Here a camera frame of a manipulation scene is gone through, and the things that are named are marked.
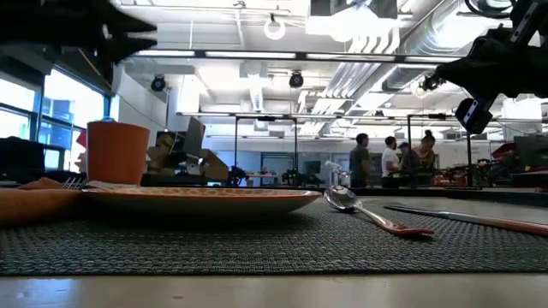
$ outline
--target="t-shirt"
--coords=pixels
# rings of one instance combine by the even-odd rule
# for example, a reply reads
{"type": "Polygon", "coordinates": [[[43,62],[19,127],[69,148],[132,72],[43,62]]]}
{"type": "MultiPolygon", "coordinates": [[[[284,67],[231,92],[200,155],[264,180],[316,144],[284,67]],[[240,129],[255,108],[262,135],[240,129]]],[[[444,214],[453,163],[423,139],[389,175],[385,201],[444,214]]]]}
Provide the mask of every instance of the t-shirt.
{"type": "Polygon", "coordinates": [[[383,168],[383,177],[387,177],[390,172],[392,172],[386,168],[387,162],[391,162],[393,164],[398,164],[399,162],[396,151],[392,150],[391,148],[384,149],[383,156],[380,159],[380,163],[382,164],[383,168]]]}
{"type": "Polygon", "coordinates": [[[363,161],[370,161],[369,151],[367,148],[358,145],[350,152],[350,171],[352,172],[350,179],[363,181],[367,178],[361,166],[363,161]]]}

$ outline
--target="person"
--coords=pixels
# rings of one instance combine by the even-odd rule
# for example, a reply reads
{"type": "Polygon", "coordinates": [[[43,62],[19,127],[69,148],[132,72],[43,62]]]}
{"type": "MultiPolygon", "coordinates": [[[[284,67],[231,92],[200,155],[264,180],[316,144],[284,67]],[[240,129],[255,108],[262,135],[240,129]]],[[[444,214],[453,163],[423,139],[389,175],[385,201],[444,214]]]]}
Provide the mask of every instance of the person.
{"type": "Polygon", "coordinates": [[[383,156],[381,157],[381,167],[383,169],[383,178],[381,183],[383,188],[398,188],[397,178],[390,176],[390,173],[399,171],[400,159],[396,154],[396,138],[390,136],[384,140],[386,149],[384,149],[383,156]]]}
{"type": "Polygon", "coordinates": [[[369,176],[369,136],[366,133],[360,133],[356,136],[357,146],[350,152],[350,186],[366,187],[367,177],[369,176]]]}
{"type": "Polygon", "coordinates": [[[425,137],[420,141],[420,145],[409,150],[407,154],[404,154],[402,159],[402,171],[414,173],[415,171],[430,172],[434,169],[434,163],[436,162],[436,155],[432,148],[436,144],[436,139],[432,136],[431,130],[425,131],[425,137]]]}
{"type": "Polygon", "coordinates": [[[400,152],[402,153],[402,156],[403,156],[407,154],[407,152],[409,151],[409,143],[402,142],[397,148],[400,149],[400,152]]]}

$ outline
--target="man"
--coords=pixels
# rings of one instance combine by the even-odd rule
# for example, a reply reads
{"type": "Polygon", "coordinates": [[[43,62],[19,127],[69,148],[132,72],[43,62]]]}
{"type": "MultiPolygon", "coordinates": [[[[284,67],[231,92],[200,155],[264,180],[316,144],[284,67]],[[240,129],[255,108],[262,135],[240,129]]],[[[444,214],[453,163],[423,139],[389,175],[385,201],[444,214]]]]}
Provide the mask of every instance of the man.
{"type": "Polygon", "coordinates": [[[369,176],[369,137],[366,133],[360,133],[356,136],[356,143],[358,145],[350,152],[350,186],[360,188],[367,186],[369,176]]]}
{"type": "Polygon", "coordinates": [[[381,179],[383,188],[398,188],[397,178],[390,176],[390,173],[398,171],[399,158],[396,154],[396,138],[390,136],[384,140],[386,149],[381,157],[381,167],[383,169],[383,178],[381,179]]]}

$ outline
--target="cable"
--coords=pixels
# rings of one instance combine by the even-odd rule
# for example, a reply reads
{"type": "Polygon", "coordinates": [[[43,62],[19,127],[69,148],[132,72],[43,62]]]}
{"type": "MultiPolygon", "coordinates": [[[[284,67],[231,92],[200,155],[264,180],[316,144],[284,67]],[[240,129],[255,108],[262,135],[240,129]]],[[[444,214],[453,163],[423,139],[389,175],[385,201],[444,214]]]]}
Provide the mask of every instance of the cable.
{"type": "MultiPolygon", "coordinates": [[[[99,77],[101,77],[101,80],[110,88],[110,91],[113,92],[114,89],[112,87],[112,84],[101,74],[101,72],[99,72],[99,70],[95,67],[95,65],[93,65],[93,63],[91,62],[91,60],[86,56],[86,54],[84,53],[84,51],[82,51],[82,49],[78,49],[78,51],[80,52],[80,54],[82,55],[82,57],[84,57],[84,59],[86,60],[87,64],[89,64],[89,66],[93,69],[93,71],[95,72],[95,74],[97,74],[99,77]]],[[[144,113],[140,112],[140,110],[138,110],[137,108],[135,108],[132,104],[129,103],[129,101],[127,99],[125,99],[122,95],[120,95],[120,93],[116,92],[116,95],[120,97],[121,100],[123,100],[124,102],[126,102],[126,104],[131,107],[131,109],[137,111],[138,114],[144,116],[146,119],[148,119],[149,121],[157,124],[158,126],[160,126],[161,128],[163,129],[167,129],[169,132],[172,132],[172,133],[175,133],[176,135],[176,138],[179,137],[179,138],[184,138],[183,135],[179,134],[178,132],[175,132],[175,131],[171,131],[169,128],[167,128],[164,124],[160,124],[158,123],[157,121],[154,121],[150,116],[148,115],[145,115],[144,113]]]]}
{"type": "Polygon", "coordinates": [[[491,19],[507,19],[507,18],[510,18],[510,13],[496,13],[495,14],[495,13],[487,13],[487,12],[484,12],[480,9],[477,9],[472,5],[471,0],[464,0],[464,4],[466,4],[468,9],[472,13],[474,13],[476,15],[479,15],[479,16],[482,16],[482,17],[491,18],[491,19]]]}

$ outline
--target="knife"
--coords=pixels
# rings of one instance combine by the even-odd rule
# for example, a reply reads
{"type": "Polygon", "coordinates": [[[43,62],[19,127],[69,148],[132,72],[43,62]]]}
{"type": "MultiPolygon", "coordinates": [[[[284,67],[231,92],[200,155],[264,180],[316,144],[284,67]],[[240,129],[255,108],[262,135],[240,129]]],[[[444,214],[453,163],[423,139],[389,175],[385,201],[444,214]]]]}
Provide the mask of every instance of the knife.
{"type": "Polygon", "coordinates": [[[427,216],[440,217],[459,222],[471,222],[485,226],[504,228],[512,231],[524,232],[537,235],[548,235],[548,225],[534,223],[534,222],[521,222],[511,219],[493,218],[485,216],[476,216],[462,213],[455,213],[445,210],[424,210],[415,209],[407,206],[386,205],[386,209],[399,210],[406,213],[421,214],[427,216]]]}

